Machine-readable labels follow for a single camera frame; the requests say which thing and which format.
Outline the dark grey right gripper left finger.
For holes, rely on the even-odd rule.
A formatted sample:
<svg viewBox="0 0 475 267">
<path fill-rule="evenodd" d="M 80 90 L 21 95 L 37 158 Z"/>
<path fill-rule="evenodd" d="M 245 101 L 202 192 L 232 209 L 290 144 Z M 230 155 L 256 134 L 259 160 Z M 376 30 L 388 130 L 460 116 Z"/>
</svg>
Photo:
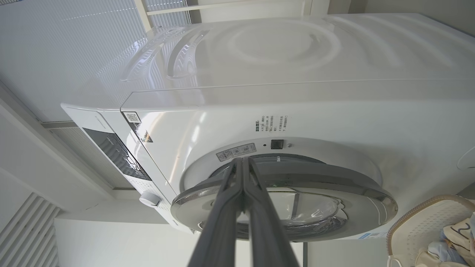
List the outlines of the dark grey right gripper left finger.
<svg viewBox="0 0 475 267">
<path fill-rule="evenodd" d="M 233 159 L 225 172 L 189 267 L 235 266 L 236 218 L 243 210 L 242 165 L 242 159 Z"/>
</svg>

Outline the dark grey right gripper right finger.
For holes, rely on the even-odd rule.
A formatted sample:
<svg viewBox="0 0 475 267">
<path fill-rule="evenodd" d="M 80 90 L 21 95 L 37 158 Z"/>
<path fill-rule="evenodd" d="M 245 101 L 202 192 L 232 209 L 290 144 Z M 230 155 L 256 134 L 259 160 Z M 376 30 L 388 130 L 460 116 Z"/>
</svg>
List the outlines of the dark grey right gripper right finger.
<svg viewBox="0 0 475 267">
<path fill-rule="evenodd" d="M 251 158 L 244 158 L 244 197 L 253 267 L 298 267 L 265 182 Z"/>
</svg>

